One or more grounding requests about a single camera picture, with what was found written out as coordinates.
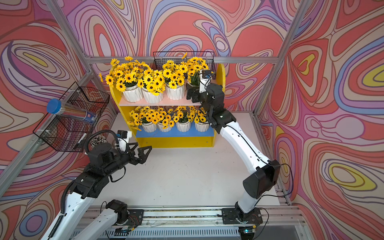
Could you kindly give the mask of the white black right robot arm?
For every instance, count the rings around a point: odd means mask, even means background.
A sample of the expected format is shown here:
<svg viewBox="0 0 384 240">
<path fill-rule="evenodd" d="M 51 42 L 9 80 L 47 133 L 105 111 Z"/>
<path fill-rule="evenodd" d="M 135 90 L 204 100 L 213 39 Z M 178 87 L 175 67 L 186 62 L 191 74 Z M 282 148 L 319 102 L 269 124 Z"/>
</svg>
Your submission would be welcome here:
<svg viewBox="0 0 384 240">
<path fill-rule="evenodd" d="M 243 180 L 245 191 L 234 208 L 222 210 L 224 224 L 260 224 L 262 218 L 256 205 L 276 185 L 281 165 L 265 156 L 246 136 L 234 115 L 225 108 L 222 88 L 217 84 L 203 86 L 201 90 L 188 87 L 187 99 L 200 103 L 210 126 L 234 148 L 250 173 Z"/>
</svg>

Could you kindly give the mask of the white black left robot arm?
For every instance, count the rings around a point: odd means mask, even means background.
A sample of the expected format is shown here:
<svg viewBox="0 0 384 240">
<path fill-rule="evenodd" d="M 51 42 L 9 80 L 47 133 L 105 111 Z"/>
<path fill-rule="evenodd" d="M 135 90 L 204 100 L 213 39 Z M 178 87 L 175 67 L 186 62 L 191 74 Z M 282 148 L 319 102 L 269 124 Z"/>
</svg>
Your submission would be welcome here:
<svg viewBox="0 0 384 240">
<path fill-rule="evenodd" d="M 130 131 L 98 131 L 84 140 L 90 159 L 83 172 L 65 188 L 60 212 L 44 233 L 44 240 L 69 240 L 83 215 L 99 197 L 102 190 L 115 183 L 113 174 L 126 170 L 128 164 L 143 165 L 152 151 L 151 146 L 139 147 L 130 143 Z M 129 209 L 119 200 L 111 200 L 87 227 L 75 236 L 76 240 L 96 240 L 114 225 L 121 233 L 130 233 L 143 222 L 144 210 Z"/>
</svg>

